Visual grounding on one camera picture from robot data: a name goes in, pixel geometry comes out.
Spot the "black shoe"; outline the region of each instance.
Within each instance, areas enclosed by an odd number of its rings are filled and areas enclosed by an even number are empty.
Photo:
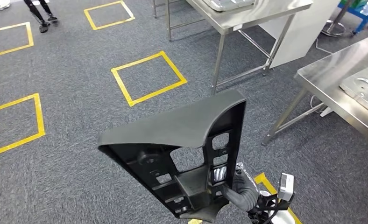
[[[47,23],[44,23],[44,24],[42,24],[42,25],[40,25],[40,32],[41,33],[46,33],[47,31],[48,31],[48,26],[49,26],[50,24],[47,22]]]
[[[57,18],[56,17],[54,17],[54,16],[52,16],[52,15],[50,15],[49,16],[49,18],[48,18],[48,21],[49,22],[54,22],[54,21],[56,21],[57,20]]]

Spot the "metal table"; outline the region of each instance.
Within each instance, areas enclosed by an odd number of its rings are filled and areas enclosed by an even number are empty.
[[[256,0],[251,6],[240,7],[234,10],[225,12],[216,12],[210,8],[203,0],[186,0],[196,11],[198,11],[220,34],[219,50],[217,54],[217,61],[214,69],[214,75],[212,79],[212,94],[215,94],[217,86],[226,84],[247,74],[264,69],[264,74],[269,71],[269,67],[279,49],[287,30],[294,18],[295,13],[308,9],[312,0]],[[171,40],[171,30],[179,28],[185,25],[192,24],[197,21],[191,21],[175,26],[170,26],[170,7],[169,0],[166,0],[166,23],[168,30],[168,38]],[[269,20],[273,20],[279,17],[287,16],[288,20],[284,25],[282,33],[276,40],[272,50],[268,53],[260,45],[258,45],[250,36],[242,31],[242,29],[252,27]],[[266,57],[267,61],[264,65],[257,68],[245,71],[241,74],[228,78],[224,81],[218,82],[219,67],[221,62],[221,56],[224,48],[225,36],[229,33],[238,31],[244,36],[250,43],[256,46]]]
[[[294,79],[303,88],[262,140],[262,144],[267,144],[277,133],[323,106],[330,107],[368,138],[368,110],[339,87],[343,79],[367,67],[368,38],[299,69]],[[322,103],[283,124],[307,91]]]

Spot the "black pants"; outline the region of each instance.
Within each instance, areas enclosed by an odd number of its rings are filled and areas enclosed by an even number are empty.
[[[38,11],[37,7],[34,6],[33,2],[31,0],[23,0],[26,5],[28,6],[28,8],[30,9],[30,12],[34,15],[35,19],[37,19],[37,21],[40,24],[45,24],[45,20],[42,18],[40,12]],[[45,2],[45,0],[39,0],[41,3],[41,6],[44,8],[44,10],[48,13],[48,15],[52,15],[52,12],[50,11],[47,3]]]

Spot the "yellow tape square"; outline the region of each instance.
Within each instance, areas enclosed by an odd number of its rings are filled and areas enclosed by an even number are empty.
[[[36,116],[36,119],[37,119],[38,133],[34,134],[34,135],[31,135],[27,138],[24,138],[22,140],[19,140],[17,142],[14,142],[12,144],[9,144],[7,146],[1,147],[0,148],[0,153],[3,153],[3,152],[8,151],[10,149],[13,149],[17,146],[23,145],[25,143],[28,143],[28,142],[30,142],[34,139],[38,139],[38,138],[45,135],[44,121],[43,121],[42,110],[41,110],[41,101],[40,101],[40,95],[38,93],[32,94],[32,95],[27,96],[27,97],[23,97],[21,99],[11,101],[11,102],[3,104],[3,105],[0,105],[0,110],[2,110],[4,108],[7,108],[9,106],[13,106],[13,105],[18,104],[18,103],[21,103],[23,101],[29,100],[29,99],[34,99],[35,116]]]
[[[107,24],[107,25],[103,25],[103,26],[97,27],[95,25],[95,23],[93,22],[93,20],[91,18],[91,15],[89,14],[89,11],[94,10],[94,9],[97,9],[97,8],[101,8],[101,7],[115,5],[115,4],[121,4],[124,7],[124,9],[126,10],[127,14],[130,16],[130,18],[129,19],[122,20],[122,21],[113,22],[113,23],[110,23],[110,24]],[[84,13],[85,13],[85,16],[88,19],[89,24],[91,25],[91,27],[92,27],[93,30],[103,29],[103,28],[106,28],[106,27],[110,27],[110,26],[114,26],[114,25],[118,25],[118,24],[121,24],[121,23],[124,23],[124,22],[128,22],[128,21],[134,20],[134,15],[133,15],[132,11],[130,11],[130,9],[126,6],[126,4],[124,3],[124,1],[122,1],[122,0],[116,1],[116,2],[112,2],[112,3],[108,3],[108,4],[104,4],[104,5],[101,5],[101,6],[96,6],[96,7],[84,9]]]
[[[28,37],[28,44],[26,44],[24,46],[21,46],[21,47],[9,49],[9,50],[4,50],[4,51],[0,52],[0,55],[11,53],[11,52],[14,52],[14,51],[17,51],[17,50],[21,50],[21,49],[24,49],[24,48],[28,48],[28,47],[31,47],[31,46],[34,45],[33,35],[31,34],[30,22],[24,22],[24,23],[19,23],[19,24],[16,24],[16,25],[8,26],[8,27],[2,27],[2,28],[0,28],[0,31],[1,30],[5,30],[5,29],[14,28],[14,27],[20,27],[20,26],[26,26],[27,37]]]
[[[168,63],[168,65],[172,68],[172,70],[174,71],[174,73],[176,74],[176,76],[180,79],[180,81],[176,82],[176,83],[173,83],[171,85],[168,85],[160,90],[157,90],[155,92],[152,92],[150,94],[147,94],[143,97],[140,97],[138,99],[135,99],[133,100],[130,95],[129,95],[129,92],[127,91],[121,77],[119,76],[118,74],[118,71],[121,70],[121,69],[124,69],[124,68],[128,68],[128,67],[131,67],[131,66],[134,66],[134,65],[137,65],[137,64],[140,64],[140,63],[143,63],[143,62],[146,62],[146,61],[149,61],[151,59],[154,59],[154,58],[157,58],[157,57],[162,57],[165,59],[165,61]],[[181,86],[182,84],[185,84],[187,83],[187,80],[184,78],[184,76],[180,73],[180,71],[177,69],[177,67],[173,64],[173,62],[168,58],[168,56],[166,55],[166,53],[164,51],[160,51],[158,54],[154,54],[154,55],[151,55],[151,56],[148,56],[146,58],[143,58],[143,59],[140,59],[138,61],[135,61],[135,62],[132,62],[132,63],[129,63],[129,64],[125,64],[125,65],[122,65],[122,66],[119,66],[119,67],[116,67],[116,68],[113,68],[111,69],[111,72],[113,73],[114,77],[115,77],[115,80],[117,81],[118,83],[118,86],[120,87],[123,95],[125,96],[125,99],[127,101],[127,103],[129,104],[129,106],[134,106],[135,104],[138,104],[146,99],[149,99],[149,98],[152,98],[154,96],[157,96],[163,92],[166,92],[166,91],[169,91],[173,88],[176,88],[178,86]]]
[[[266,188],[267,190],[269,191],[269,193],[271,194],[277,194],[277,191],[276,189],[272,186],[272,184],[269,182],[269,180],[267,179],[267,177],[265,176],[265,173],[261,173],[259,174],[258,176],[255,177],[255,182],[257,184],[260,184],[262,183]],[[291,216],[293,216],[296,224],[302,224],[299,219],[297,218],[297,216],[294,214],[294,212],[289,208],[288,209],[288,212],[291,214]]]

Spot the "black plastic panel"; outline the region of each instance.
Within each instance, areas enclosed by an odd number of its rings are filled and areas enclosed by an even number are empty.
[[[192,105],[106,131],[99,150],[119,163],[147,188],[177,218],[213,222],[226,204],[222,184],[232,185],[246,100],[237,91],[227,91]],[[212,140],[228,133],[225,146],[213,149]],[[182,147],[202,148],[204,163],[180,172],[170,153]],[[213,159],[227,154],[227,161]],[[227,166],[227,176],[214,181],[213,170]],[[169,181],[160,183],[158,179]]]

